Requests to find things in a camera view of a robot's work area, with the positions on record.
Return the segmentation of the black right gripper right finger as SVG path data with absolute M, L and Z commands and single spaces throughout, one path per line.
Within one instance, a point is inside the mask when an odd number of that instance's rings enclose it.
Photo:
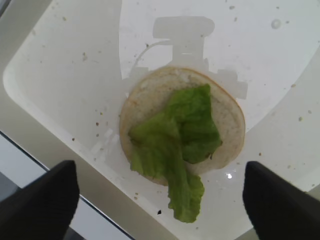
M 245 166 L 243 205 L 260 240 L 318 240 L 320 202 L 257 161 Z

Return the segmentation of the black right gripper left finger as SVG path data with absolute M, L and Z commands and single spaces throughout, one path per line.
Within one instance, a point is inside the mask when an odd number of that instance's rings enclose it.
M 62 240 L 79 198 L 76 164 L 64 160 L 0 202 L 0 238 Z

